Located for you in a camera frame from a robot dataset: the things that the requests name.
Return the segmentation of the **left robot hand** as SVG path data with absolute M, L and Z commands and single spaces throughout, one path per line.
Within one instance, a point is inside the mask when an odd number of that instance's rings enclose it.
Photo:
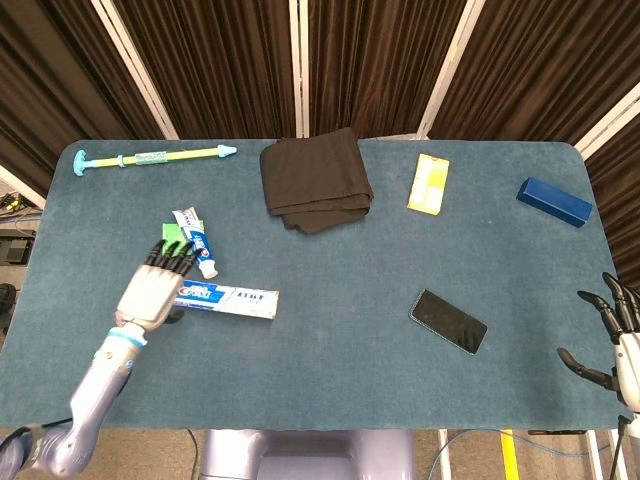
M 149 332 L 169 316 L 186 274 L 203 249 L 195 248 L 192 241 L 180 249 L 178 241 L 165 244 L 165 240 L 157 242 L 136 269 L 114 312 L 116 326 L 133 324 Z

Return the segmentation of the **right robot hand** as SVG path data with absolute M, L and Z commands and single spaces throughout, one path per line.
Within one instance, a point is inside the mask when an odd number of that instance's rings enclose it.
M 615 365 L 611 374 L 587 368 L 571 353 L 559 347 L 563 364 L 574 374 L 617 394 L 619 401 L 635 416 L 639 415 L 639 292 L 622 284 L 608 272 L 602 274 L 614 306 L 595 293 L 578 291 L 578 296 L 600 314 L 614 348 Z

